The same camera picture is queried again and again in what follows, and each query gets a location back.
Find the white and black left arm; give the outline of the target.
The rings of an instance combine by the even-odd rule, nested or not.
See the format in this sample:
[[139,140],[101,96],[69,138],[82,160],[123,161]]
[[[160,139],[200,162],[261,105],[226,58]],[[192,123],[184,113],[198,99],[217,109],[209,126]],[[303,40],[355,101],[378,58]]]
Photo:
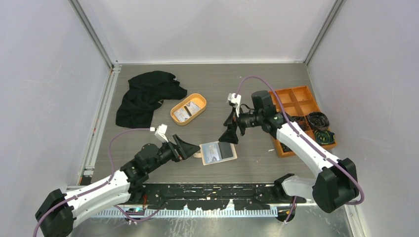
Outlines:
[[41,231],[45,237],[66,237],[93,214],[114,205],[143,201],[143,184],[152,171],[168,161],[186,160],[200,150],[200,146],[187,143],[176,134],[173,139],[160,147],[144,145],[132,160],[100,181],[67,193],[60,189],[50,192],[35,213],[33,236]]

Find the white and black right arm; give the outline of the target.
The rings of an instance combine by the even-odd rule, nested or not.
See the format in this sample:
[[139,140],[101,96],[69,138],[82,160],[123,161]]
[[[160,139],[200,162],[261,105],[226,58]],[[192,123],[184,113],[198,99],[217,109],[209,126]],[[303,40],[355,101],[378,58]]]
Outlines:
[[224,126],[226,131],[219,141],[238,144],[237,132],[245,134],[247,128],[261,127],[275,140],[290,148],[311,170],[313,179],[289,174],[280,178],[274,190],[277,201],[285,203],[292,197],[315,201],[326,213],[347,205],[360,204],[365,196],[357,182],[355,163],[339,159],[307,135],[286,112],[278,112],[268,91],[257,91],[251,96],[253,109],[241,110],[241,96],[230,93],[227,104],[232,111]]

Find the yellow oval tray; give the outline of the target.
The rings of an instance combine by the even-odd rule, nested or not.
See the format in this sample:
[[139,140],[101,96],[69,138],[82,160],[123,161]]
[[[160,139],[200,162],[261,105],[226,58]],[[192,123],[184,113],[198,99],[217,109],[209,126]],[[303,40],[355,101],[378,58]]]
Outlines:
[[170,111],[170,116],[175,123],[185,126],[200,115],[206,106],[207,100],[201,94],[193,93],[174,106]]

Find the white credit card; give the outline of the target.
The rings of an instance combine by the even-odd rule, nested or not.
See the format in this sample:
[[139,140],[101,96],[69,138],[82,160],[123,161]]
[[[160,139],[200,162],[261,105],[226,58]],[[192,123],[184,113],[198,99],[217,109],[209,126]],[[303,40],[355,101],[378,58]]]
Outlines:
[[203,144],[202,152],[205,164],[211,164],[221,160],[218,148],[218,143]]

